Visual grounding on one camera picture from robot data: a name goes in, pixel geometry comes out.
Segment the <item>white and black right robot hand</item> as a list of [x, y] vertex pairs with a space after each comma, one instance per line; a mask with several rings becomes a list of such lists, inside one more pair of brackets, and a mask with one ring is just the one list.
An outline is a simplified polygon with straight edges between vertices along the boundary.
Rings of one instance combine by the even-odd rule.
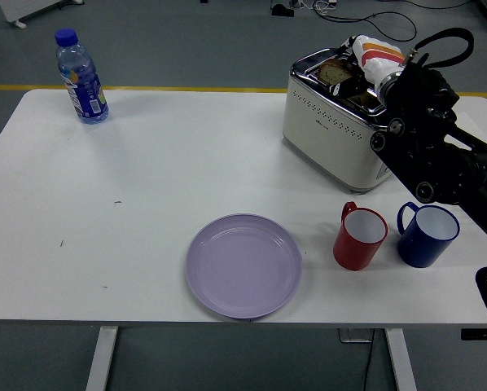
[[383, 97], [388, 85], [401, 75], [405, 56], [397, 46], [366, 35], [349, 37], [338, 47], [351, 50], [367, 82], [374, 86], [378, 98]]

